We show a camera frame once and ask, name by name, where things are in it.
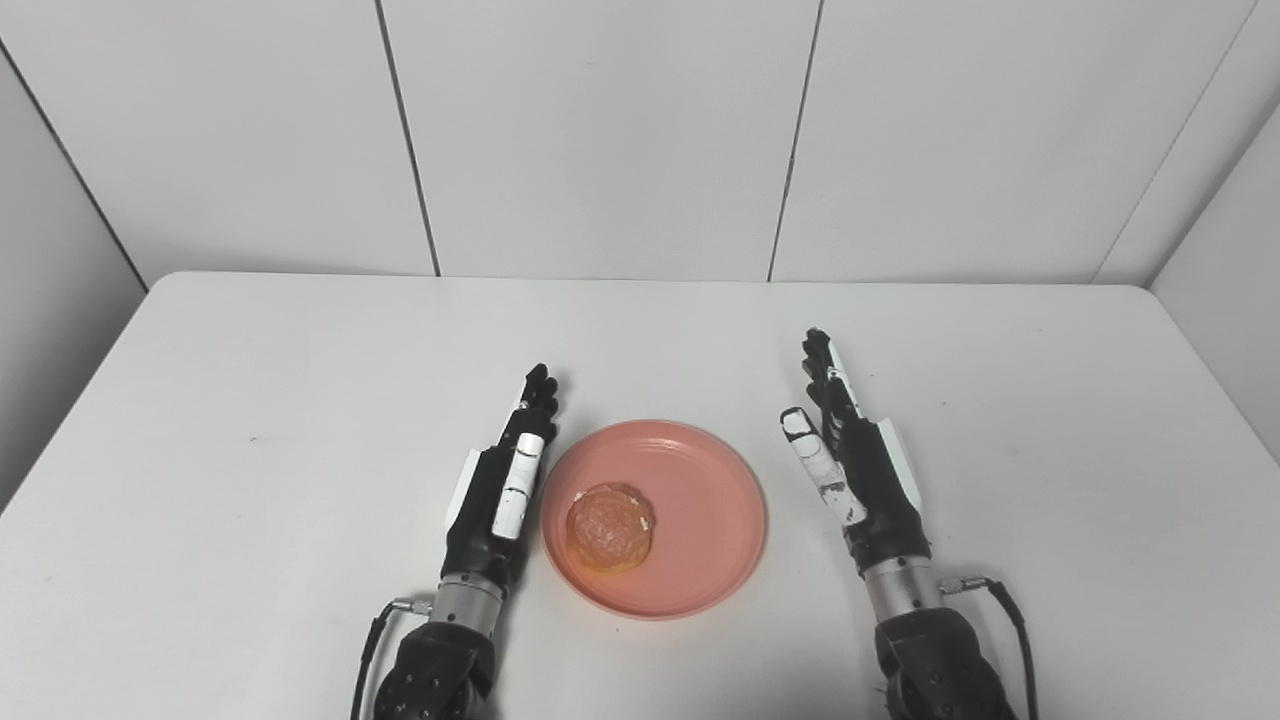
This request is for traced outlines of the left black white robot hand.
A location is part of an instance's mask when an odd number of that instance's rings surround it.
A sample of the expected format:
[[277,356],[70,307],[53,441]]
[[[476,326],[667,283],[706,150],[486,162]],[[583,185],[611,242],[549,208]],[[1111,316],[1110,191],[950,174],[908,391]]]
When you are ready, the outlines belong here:
[[558,436],[558,380],[539,363],[499,439],[479,452],[445,534],[442,579],[468,575],[507,593],[524,574],[525,520],[541,480],[541,459]]

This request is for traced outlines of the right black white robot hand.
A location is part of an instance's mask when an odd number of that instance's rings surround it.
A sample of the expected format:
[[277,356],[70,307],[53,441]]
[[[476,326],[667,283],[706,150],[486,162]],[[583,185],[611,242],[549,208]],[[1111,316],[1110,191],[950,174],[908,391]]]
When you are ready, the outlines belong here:
[[841,527],[850,556],[864,574],[884,561],[931,557],[919,509],[920,492],[890,419],[864,416],[832,338],[806,331],[803,341],[806,393],[819,419],[804,407],[781,413],[788,446]]

